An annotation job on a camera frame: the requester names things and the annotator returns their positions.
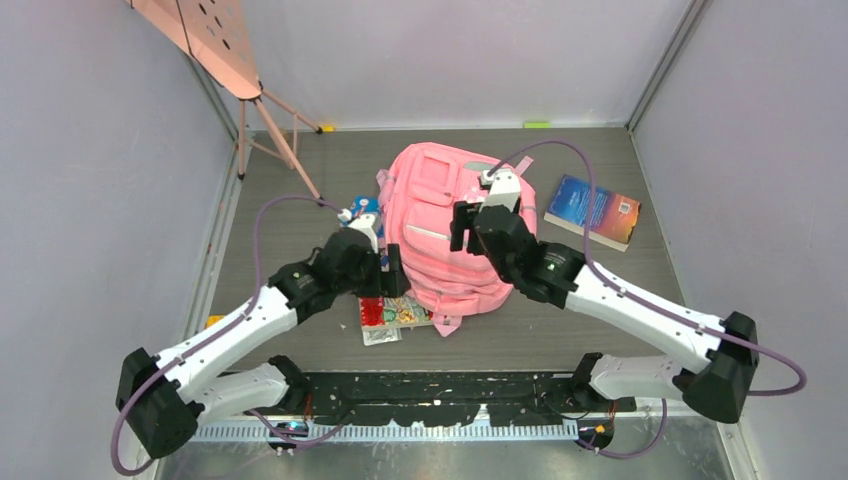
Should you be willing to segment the blue orange paperback book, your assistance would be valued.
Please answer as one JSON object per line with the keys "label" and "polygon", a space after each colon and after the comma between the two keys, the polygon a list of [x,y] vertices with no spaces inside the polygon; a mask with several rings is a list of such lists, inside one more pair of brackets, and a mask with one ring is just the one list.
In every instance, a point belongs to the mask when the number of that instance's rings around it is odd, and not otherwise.
{"label": "blue orange paperback book", "polygon": [[588,181],[564,175],[543,219],[580,235],[589,225],[591,240],[625,252],[638,223],[642,203],[596,187],[594,204],[590,206],[589,195]]}

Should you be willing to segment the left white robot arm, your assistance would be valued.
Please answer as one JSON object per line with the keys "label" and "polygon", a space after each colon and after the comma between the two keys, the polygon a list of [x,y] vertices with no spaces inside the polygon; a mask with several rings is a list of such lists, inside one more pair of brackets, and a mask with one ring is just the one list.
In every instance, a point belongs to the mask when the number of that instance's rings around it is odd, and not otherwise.
{"label": "left white robot arm", "polygon": [[122,364],[116,406],[153,459],[179,450],[197,429],[252,408],[298,412],[308,382],[285,356],[225,375],[248,353],[329,309],[337,297],[399,297],[410,288],[394,243],[378,244],[373,228],[353,222],[312,257],[282,266],[222,321],[155,355],[138,348]]}

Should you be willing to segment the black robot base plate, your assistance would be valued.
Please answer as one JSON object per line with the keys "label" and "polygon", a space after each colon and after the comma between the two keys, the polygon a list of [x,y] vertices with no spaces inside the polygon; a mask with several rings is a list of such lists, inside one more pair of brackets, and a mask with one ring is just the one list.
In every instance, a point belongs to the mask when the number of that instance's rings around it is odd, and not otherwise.
{"label": "black robot base plate", "polygon": [[493,426],[543,426],[588,413],[636,410],[636,401],[578,402],[569,372],[308,372],[310,390],[294,406],[259,407],[325,426],[426,427],[470,424],[486,414]]}

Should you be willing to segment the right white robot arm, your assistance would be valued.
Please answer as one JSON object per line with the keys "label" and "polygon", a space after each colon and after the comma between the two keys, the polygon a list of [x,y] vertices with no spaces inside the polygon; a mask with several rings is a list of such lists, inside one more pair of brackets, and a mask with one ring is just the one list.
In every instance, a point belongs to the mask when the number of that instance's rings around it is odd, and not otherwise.
{"label": "right white robot arm", "polygon": [[670,399],[716,422],[739,421],[759,365],[750,317],[701,314],[635,287],[571,247],[537,240],[504,206],[455,203],[450,235],[451,250],[485,256],[528,299],[600,319],[661,350],[653,357],[585,354],[570,380],[578,407]]}

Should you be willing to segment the pink student backpack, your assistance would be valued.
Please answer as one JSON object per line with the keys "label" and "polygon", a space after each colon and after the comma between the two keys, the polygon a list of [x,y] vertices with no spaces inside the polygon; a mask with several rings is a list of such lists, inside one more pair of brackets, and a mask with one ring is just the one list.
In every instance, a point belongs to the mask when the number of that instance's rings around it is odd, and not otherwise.
{"label": "pink student backpack", "polygon": [[407,146],[377,175],[385,240],[398,245],[411,284],[409,294],[431,312],[443,337],[456,331],[465,317],[500,308],[513,291],[486,257],[450,249],[454,204],[483,201],[488,193],[480,186],[480,175],[497,162],[423,142]]}

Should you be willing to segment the red comic paperback book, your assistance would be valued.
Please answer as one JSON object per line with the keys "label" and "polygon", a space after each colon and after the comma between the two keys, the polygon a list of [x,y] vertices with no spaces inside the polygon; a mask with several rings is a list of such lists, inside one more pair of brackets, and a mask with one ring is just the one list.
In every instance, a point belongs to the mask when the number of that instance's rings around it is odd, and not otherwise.
{"label": "red comic paperback book", "polygon": [[431,326],[432,313],[414,298],[359,298],[360,325],[364,331]]}

